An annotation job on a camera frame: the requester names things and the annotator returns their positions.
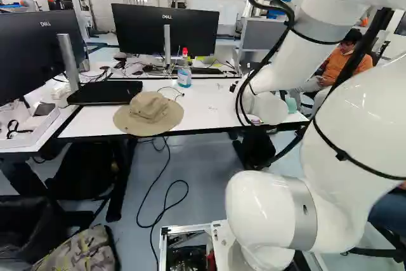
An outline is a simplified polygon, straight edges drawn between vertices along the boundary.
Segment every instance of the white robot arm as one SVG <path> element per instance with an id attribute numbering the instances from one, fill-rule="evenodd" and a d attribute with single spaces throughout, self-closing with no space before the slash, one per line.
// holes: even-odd
<path id="1" fill-rule="evenodd" d="M 304 0 L 295 29 L 319 41 L 339 41 L 368 6 L 406 8 L 405 1 Z M 268 92 L 305 82 L 333 47 L 290 32 L 272 65 L 244 91 L 246 112 L 280 122 L 287 113 L 280 113 L 277 98 L 267 99 Z M 352 77 L 329 95 L 303 137 L 305 179 L 245 171 L 230 180 L 227 220 L 255 271 L 284 269 L 295 249 L 353 248 L 373 204 L 406 180 L 405 113 L 397 107 L 406 96 L 405 66 L 406 54 Z"/>

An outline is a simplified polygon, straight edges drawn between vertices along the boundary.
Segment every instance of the black hair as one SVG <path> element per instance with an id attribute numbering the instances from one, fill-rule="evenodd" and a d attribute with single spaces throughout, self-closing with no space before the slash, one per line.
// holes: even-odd
<path id="1" fill-rule="evenodd" d="M 348 41 L 353 44 L 356 44 L 362 39 L 362 33 L 357 29 L 351 29 L 347 35 L 345 35 L 342 41 Z"/>

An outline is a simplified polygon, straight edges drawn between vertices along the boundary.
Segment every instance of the red object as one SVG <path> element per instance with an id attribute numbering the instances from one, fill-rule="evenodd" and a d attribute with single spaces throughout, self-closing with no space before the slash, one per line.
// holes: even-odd
<path id="1" fill-rule="evenodd" d="M 208 268 L 209 271 L 217 271 L 216 257 L 214 256 L 213 250 L 211 250 L 209 255 L 207 256 L 207 262 L 209 265 L 209 268 Z"/>

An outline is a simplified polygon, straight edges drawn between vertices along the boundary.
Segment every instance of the computer monitor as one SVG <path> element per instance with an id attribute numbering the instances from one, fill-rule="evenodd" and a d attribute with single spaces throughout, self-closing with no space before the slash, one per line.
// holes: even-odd
<path id="1" fill-rule="evenodd" d="M 285 29 L 286 25 L 282 21 L 246 18 L 241 34 L 241 50 L 271 50 L 285 32 Z"/>
<path id="2" fill-rule="evenodd" d="M 214 53 L 219 12 L 112 4 L 120 50 L 135 54 L 164 54 L 164 25 L 171 26 L 171 54 Z"/>
<path id="3" fill-rule="evenodd" d="M 69 34 L 79 67 L 86 52 L 75 11 L 0 14 L 0 105 L 65 71 L 59 33 Z"/>

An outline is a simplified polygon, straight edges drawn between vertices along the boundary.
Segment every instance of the keyboard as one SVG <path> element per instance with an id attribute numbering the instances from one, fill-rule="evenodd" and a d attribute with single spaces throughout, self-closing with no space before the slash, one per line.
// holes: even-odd
<path id="1" fill-rule="evenodd" d="M 217 68 L 198 68 L 191 67 L 192 74 L 223 74 L 223 71 Z M 174 68 L 172 74 L 178 74 L 178 68 Z"/>

